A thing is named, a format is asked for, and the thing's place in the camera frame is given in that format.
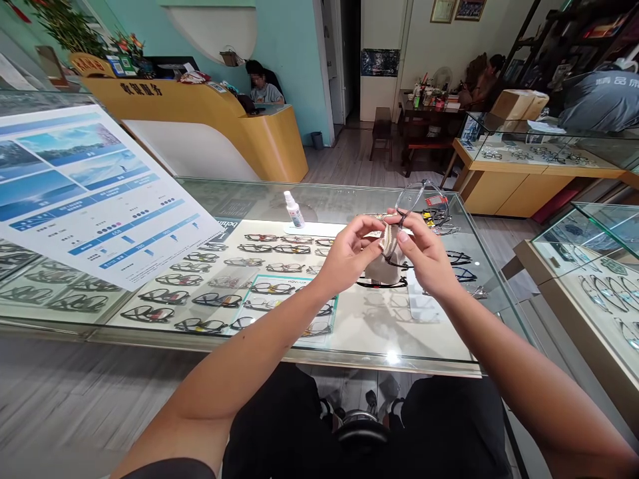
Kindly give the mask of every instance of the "spray bottle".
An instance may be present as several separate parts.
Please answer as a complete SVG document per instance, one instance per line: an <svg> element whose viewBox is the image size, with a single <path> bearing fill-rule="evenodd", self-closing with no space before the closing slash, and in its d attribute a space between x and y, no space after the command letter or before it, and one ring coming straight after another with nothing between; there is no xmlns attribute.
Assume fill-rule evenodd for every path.
<svg viewBox="0 0 639 479"><path fill-rule="evenodd" d="M286 199L286 210L291 216L291 220L293 220L293 225L295 225L296 228L303 228L306 223L304 223L304 217L300 211L300 205L295 203L295 200L289 191L284 192L284 198Z"/></svg>

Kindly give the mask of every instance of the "trash can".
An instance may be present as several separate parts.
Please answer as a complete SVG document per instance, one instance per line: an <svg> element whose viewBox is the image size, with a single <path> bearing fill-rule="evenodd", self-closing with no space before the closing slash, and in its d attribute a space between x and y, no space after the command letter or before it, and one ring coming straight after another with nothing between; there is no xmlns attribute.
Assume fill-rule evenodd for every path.
<svg viewBox="0 0 639 479"><path fill-rule="evenodd" d="M316 150L324 149L324 141L321 139L321 132L312 132L311 141L313 142L313 148Z"/></svg>

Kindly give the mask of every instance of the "gray t-shirt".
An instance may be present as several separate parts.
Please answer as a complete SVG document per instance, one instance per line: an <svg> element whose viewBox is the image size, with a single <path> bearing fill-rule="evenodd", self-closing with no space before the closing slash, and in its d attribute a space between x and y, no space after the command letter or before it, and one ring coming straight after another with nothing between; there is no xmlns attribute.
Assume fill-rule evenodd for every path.
<svg viewBox="0 0 639 479"><path fill-rule="evenodd" d="M625 71L586 73L564 82L561 128L620 132L639 120L639 75Z"/></svg>
<svg viewBox="0 0 639 479"><path fill-rule="evenodd" d="M267 83L264 88L251 90L251 100L254 103L275 103L284 99L275 85Z"/></svg>

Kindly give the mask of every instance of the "framed certificate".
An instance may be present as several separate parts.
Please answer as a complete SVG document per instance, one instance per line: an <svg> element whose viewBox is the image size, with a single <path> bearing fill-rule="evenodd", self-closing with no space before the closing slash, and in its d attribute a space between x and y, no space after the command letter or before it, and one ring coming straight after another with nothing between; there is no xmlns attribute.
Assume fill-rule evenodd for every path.
<svg viewBox="0 0 639 479"><path fill-rule="evenodd" d="M450 23L457 0L434 0L431 23Z"/></svg>
<svg viewBox="0 0 639 479"><path fill-rule="evenodd" d="M487 0L459 0L455 20L479 21Z"/></svg>

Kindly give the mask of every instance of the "cardboard box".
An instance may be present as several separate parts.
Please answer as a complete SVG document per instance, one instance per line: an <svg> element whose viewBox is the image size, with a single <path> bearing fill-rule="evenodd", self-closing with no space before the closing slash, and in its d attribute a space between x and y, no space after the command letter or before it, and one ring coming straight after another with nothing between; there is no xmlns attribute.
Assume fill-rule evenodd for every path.
<svg viewBox="0 0 639 479"><path fill-rule="evenodd" d="M526 112L524 113L524 115L521 117L521 119L536 120L537 118L539 118L539 115L541 114L541 110L543 110L543 108L546 106L546 103L548 103L549 97L547 94L542 92L533 91L533 90L528 90L528 91L531 92L532 94L532 102L531 102L531 105L526 110Z"/></svg>
<svg viewBox="0 0 639 479"><path fill-rule="evenodd" d="M504 120L520 120L534 98L531 90L504 90L493 105L491 113Z"/></svg>

